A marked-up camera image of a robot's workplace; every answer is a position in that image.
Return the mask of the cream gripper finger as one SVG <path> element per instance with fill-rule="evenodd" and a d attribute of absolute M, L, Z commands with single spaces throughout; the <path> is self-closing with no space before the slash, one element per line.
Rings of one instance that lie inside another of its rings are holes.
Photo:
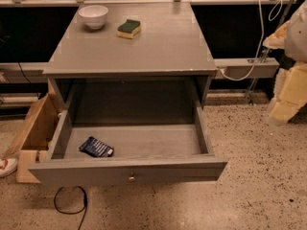
<path fill-rule="evenodd" d="M 286 21 L 263 41 L 263 46 L 268 49 L 285 49 L 287 45 L 287 32 L 290 21 Z"/>
<path fill-rule="evenodd" d="M 307 104 L 307 63 L 297 62 L 290 70 L 280 68 L 273 93 L 269 119 L 286 124 Z"/>

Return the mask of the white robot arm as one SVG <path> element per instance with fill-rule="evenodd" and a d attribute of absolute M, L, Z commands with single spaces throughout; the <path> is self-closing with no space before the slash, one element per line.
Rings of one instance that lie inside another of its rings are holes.
<path fill-rule="evenodd" d="M 263 45 L 283 49 L 285 56 L 295 61 L 289 70 L 278 70 L 269 104 L 268 123 L 283 125 L 307 104 L 307 0 Z"/>

